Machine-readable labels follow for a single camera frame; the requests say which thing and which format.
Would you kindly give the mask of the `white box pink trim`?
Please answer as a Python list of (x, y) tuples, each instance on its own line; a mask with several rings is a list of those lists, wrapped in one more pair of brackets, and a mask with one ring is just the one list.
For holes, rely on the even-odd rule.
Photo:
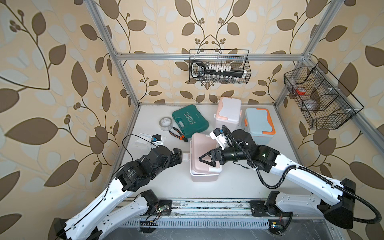
[(238, 128), (242, 117), (242, 102), (239, 99), (221, 97), (215, 117), (215, 128), (225, 125), (231, 132)]

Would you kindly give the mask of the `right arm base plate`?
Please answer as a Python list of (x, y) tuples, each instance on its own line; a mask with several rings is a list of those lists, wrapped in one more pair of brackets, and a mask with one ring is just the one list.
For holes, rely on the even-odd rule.
[(271, 191), (266, 200), (249, 201), (253, 217), (289, 217), (292, 212), (281, 211), (277, 207), (279, 191)]

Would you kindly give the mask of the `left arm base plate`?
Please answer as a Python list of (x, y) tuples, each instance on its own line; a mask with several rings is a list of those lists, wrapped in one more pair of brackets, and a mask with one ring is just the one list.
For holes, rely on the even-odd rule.
[(141, 193), (141, 197), (143, 197), (147, 202), (146, 206), (148, 207), (148, 209), (145, 212), (145, 215), (149, 216), (151, 214), (159, 214), (163, 212), (166, 216), (170, 215), (172, 211), (172, 200), (161, 200), (155, 195), (152, 190), (144, 191), (143, 193)]

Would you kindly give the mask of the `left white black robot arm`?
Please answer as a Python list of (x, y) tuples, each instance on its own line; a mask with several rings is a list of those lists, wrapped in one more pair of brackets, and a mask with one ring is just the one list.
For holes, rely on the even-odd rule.
[(152, 190), (139, 189), (162, 171), (182, 163), (183, 153), (165, 146), (128, 162), (119, 169), (106, 189), (70, 219), (54, 223), (56, 240), (102, 240), (130, 219), (159, 211), (159, 199)]

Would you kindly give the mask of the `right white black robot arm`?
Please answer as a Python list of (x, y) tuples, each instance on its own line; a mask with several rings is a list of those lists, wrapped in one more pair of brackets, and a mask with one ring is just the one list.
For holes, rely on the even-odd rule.
[(220, 146), (199, 156), (201, 163), (216, 167), (246, 161), (271, 190), (268, 198), (255, 207), (257, 212), (270, 216), (295, 212), (319, 215), (339, 228), (353, 228), (356, 185), (352, 181), (312, 172), (273, 148), (257, 145), (243, 130), (215, 129), (210, 136)]

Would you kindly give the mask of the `blue box orange trim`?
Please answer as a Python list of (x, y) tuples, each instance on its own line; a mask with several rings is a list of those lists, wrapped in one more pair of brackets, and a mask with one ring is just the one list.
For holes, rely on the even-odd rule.
[(268, 109), (247, 108), (242, 129), (249, 133), (257, 145), (268, 145), (276, 130)]

